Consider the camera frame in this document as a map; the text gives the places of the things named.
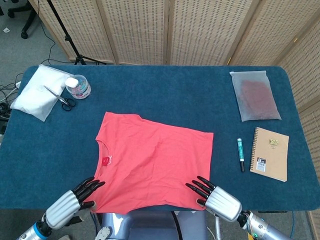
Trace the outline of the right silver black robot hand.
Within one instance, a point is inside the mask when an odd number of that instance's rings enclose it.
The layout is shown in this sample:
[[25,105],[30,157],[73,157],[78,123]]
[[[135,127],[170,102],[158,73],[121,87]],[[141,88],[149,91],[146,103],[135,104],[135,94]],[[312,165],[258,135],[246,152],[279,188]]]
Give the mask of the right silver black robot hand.
[[198,175],[197,180],[191,182],[185,185],[199,196],[196,202],[200,207],[229,223],[239,218],[242,204],[237,198],[202,176]]

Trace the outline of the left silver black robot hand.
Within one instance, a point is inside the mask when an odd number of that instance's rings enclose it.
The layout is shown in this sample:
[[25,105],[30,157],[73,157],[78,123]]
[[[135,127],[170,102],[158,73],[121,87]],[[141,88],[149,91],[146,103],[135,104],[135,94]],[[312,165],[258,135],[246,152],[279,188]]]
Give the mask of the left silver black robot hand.
[[95,201],[87,198],[104,184],[104,181],[92,176],[83,180],[74,189],[68,190],[46,210],[44,218],[46,224],[53,230],[61,229],[78,211],[94,207]]

